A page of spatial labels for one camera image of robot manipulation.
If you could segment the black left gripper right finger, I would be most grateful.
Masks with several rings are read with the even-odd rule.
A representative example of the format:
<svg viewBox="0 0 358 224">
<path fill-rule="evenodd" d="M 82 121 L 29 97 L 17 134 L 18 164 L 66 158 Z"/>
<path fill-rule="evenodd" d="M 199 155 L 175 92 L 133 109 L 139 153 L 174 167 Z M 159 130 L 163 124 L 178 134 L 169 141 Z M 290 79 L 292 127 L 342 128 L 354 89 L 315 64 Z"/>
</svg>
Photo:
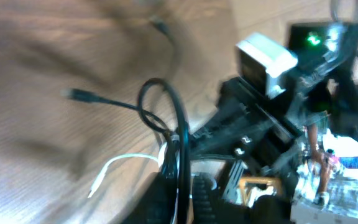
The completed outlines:
<svg viewBox="0 0 358 224">
<path fill-rule="evenodd" d="M 213 190 L 214 182 L 207 173 L 200 173 L 193 178 L 192 204 L 194 224 L 223 224 L 224 204 L 219 190 Z"/>
</svg>

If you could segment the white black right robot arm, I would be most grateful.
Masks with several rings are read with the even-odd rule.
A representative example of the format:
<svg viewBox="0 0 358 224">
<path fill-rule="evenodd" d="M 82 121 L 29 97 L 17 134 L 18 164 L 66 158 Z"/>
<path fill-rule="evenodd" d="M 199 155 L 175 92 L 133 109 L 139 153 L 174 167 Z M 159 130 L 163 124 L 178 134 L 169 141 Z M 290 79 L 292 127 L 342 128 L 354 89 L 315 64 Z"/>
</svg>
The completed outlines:
<svg viewBox="0 0 358 224">
<path fill-rule="evenodd" d="M 331 118 L 331 132 L 358 142 L 358 22 L 291 25 L 287 45 L 253 33 L 236 45 L 238 76 L 222 83 L 217 112 L 190 138 L 190 159 L 253 158 L 267 172 Z"/>
</svg>

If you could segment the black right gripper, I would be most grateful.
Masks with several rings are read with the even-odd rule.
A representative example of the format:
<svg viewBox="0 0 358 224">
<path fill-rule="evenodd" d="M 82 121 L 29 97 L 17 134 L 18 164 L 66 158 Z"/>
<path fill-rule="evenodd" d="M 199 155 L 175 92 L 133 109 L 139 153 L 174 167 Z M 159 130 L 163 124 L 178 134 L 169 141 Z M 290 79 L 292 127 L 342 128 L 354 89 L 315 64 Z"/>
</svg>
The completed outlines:
<svg viewBox="0 0 358 224">
<path fill-rule="evenodd" d="M 221 83 L 217 110 L 190 136 L 190 159 L 252 160 L 263 174 L 277 174 L 298 153 L 301 129 L 277 100 L 257 93 L 241 77 Z"/>
</svg>

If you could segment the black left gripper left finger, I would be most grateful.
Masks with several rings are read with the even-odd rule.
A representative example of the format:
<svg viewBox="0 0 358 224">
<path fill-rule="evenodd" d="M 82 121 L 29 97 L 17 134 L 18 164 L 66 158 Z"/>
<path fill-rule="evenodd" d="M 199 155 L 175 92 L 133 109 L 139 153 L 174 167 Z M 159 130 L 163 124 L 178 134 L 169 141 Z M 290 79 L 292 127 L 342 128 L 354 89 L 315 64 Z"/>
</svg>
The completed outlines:
<svg viewBox="0 0 358 224">
<path fill-rule="evenodd" d="M 169 224 L 173 216 L 173 182 L 157 174 L 127 217 L 133 224 Z"/>
</svg>

